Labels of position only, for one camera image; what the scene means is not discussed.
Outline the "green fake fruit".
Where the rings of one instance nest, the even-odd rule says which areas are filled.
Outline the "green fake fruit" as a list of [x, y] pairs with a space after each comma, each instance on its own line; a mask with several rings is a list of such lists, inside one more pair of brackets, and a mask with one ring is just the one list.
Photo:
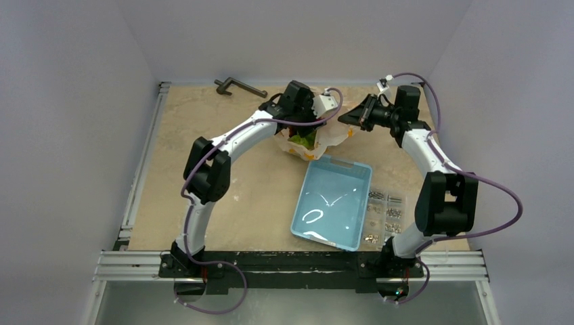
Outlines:
[[316, 133], [310, 133], [304, 137], [300, 136], [299, 134], [295, 134], [292, 137], [290, 137], [288, 141], [303, 146], [307, 150], [314, 150], [315, 139], [316, 139]]

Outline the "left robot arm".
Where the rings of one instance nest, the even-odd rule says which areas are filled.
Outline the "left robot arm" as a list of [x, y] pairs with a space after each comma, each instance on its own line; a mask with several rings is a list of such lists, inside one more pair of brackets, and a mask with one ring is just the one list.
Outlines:
[[215, 203], [229, 190], [231, 167], [241, 155], [285, 129], [310, 134], [333, 118], [342, 102], [343, 95], [335, 88], [317, 93], [302, 82], [291, 81], [237, 127], [212, 139], [198, 137], [194, 141], [180, 191], [187, 200], [187, 211], [181, 233], [170, 249], [179, 272], [192, 277], [206, 264], [200, 256], [207, 225]]

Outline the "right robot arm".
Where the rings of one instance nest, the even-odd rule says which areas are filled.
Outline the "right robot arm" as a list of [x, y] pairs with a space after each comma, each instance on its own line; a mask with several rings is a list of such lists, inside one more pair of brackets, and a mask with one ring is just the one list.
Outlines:
[[392, 236], [380, 257], [384, 273], [395, 276], [404, 270], [429, 243], [468, 232], [474, 225], [478, 181], [447, 167], [447, 159], [433, 139], [431, 127], [419, 119], [421, 91], [412, 85], [397, 88], [395, 100], [385, 95], [367, 95], [338, 121], [371, 131], [389, 129], [397, 145], [416, 163], [424, 181], [414, 208], [414, 222]]

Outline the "orange banana print plastic bag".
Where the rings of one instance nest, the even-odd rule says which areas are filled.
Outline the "orange banana print plastic bag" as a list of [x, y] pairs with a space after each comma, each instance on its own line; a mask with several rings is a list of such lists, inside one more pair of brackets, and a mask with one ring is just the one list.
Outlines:
[[313, 98], [319, 94], [331, 95], [336, 98], [338, 101], [338, 109], [329, 117], [322, 119], [326, 124], [314, 132], [316, 133], [314, 150], [307, 150], [303, 146], [289, 142], [289, 125], [287, 125], [285, 129], [279, 131], [273, 137], [280, 150], [306, 161], [319, 159], [328, 151], [329, 148], [342, 144], [347, 138], [351, 137], [358, 130], [357, 127], [349, 126], [337, 121], [337, 118], [340, 115], [350, 111], [351, 107], [345, 104], [344, 99], [341, 97], [340, 90], [334, 87], [326, 88], [321, 93], [317, 92], [316, 87], [312, 88], [312, 98], [310, 99], [310, 102], [308, 104], [304, 104], [302, 107], [301, 113], [303, 115], [311, 114], [312, 116], [315, 116], [311, 107], [313, 105]]

